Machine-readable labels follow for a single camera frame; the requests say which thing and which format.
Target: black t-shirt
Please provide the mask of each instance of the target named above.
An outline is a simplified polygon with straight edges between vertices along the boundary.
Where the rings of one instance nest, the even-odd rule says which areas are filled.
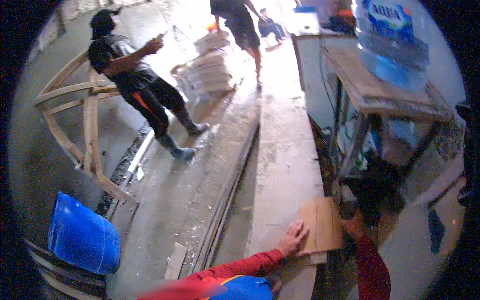
[[[243,0],[210,0],[210,10],[211,14],[226,20],[250,15]]]
[[[128,38],[120,35],[109,34],[92,42],[88,49],[88,59],[97,73],[103,73],[110,60],[127,56],[135,52]],[[158,78],[149,64],[140,60],[133,71],[107,76],[115,82],[120,93],[124,96],[131,95],[145,89]]]

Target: red long-sleeve shirt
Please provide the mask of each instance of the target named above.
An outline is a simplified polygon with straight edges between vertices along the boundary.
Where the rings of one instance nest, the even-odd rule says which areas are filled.
[[[355,247],[357,250],[359,299],[390,299],[390,275],[372,241],[368,238],[360,239],[356,242]],[[228,279],[237,275],[262,277],[279,267],[284,258],[280,250],[257,253],[232,263],[211,267],[185,277],[183,280],[204,280],[209,277]]]

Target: black cap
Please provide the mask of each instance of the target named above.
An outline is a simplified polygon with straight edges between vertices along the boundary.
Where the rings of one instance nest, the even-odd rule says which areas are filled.
[[[110,15],[118,15],[121,9],[122,7],[117,10],[104,9],[96,13],[92,21],[90,21],[90,27],[93,30],[93,40],[109,34],[115,28],[115,23]]]

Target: white pipe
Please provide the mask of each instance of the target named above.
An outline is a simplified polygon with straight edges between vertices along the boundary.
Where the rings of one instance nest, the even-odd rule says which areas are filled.
[[[130,172],[131,174],[135,172],[135,170],[137,169],[138,163],[144,157],[145,152],[147,151],[148,147],[150,147],[150,144],[152,143],[154,138],[155,138],[155,132],[151,130],[148,133],[147,137],[144,139],[137,153],[135,154],[135,157],[133,158],[132,163],[128,167],[127,172]]]

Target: bare legs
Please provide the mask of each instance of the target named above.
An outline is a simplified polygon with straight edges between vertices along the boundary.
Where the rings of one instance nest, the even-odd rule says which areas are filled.
[[[247,49],[248,54],[253,57],[255,60],[255,67],[257,72],[257,85],[260,86],[262,83],[260,82],[260,69],[262,68],[262,55],[260,53],[260,48],[251,48],[248,47]]]

